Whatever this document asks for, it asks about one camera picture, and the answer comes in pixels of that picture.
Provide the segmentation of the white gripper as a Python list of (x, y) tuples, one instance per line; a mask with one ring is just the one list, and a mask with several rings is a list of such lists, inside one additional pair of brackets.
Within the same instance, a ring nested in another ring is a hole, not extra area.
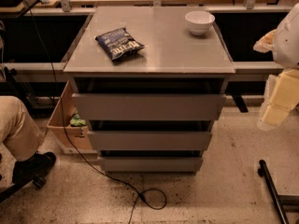
[[(276, 29), (268, 32), (253, 46), (255, 51), (266, 53), (273, 48)], [(257, 126), (260, 130), (276, 129), (299, 104), (299, 71), (285, 70), (274, 77), (274, 89), (270, 96), (270, 105), (262, 105)]]

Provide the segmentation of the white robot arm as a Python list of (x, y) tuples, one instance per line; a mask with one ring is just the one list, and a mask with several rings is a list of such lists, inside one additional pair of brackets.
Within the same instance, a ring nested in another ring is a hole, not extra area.
[(296, 4), (278, 27), (262, 38), (253, 49), (271, 51), (276, 64), (283, 67), (270, 75), (264, 89), (258, 127), (270, 131), (279, 126), (299, 105), (299, 4)]

